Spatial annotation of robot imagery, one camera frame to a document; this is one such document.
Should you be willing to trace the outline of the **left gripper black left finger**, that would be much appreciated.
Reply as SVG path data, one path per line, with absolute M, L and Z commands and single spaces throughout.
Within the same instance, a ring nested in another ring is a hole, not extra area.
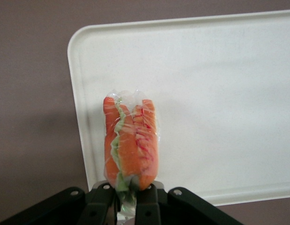
M 94 184 L 86 195 L 87 225 L 117 224 L 117 195 L 115 189 L 107 181 Z

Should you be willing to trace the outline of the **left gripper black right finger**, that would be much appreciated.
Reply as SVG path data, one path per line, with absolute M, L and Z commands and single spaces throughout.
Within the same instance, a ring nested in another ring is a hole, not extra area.
M 151 183 L 136 195 L 135 225 L 161 225 L 158 191 L 164 191 L 161 182 Z

